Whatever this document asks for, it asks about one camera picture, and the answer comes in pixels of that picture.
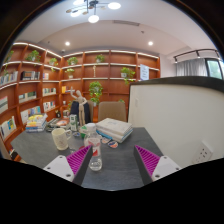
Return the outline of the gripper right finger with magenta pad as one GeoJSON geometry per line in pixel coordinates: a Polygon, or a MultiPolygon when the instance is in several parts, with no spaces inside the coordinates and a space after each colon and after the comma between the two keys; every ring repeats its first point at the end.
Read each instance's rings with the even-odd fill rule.
{"type": "Polygon", "coordinates": [[[134,146],[134,157],[144,185],[181,170],[168,156],[158,156],[138,145],[134,146]]]}

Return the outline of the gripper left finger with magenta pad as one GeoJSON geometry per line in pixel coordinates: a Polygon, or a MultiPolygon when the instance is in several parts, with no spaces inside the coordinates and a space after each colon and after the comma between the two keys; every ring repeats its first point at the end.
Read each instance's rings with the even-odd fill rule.
{"type": "Polygon", "coordinates": [[[44,170],[81,186],[91,157],[92,147],[86,146],[68,156],[57,156],[44,170]]]}

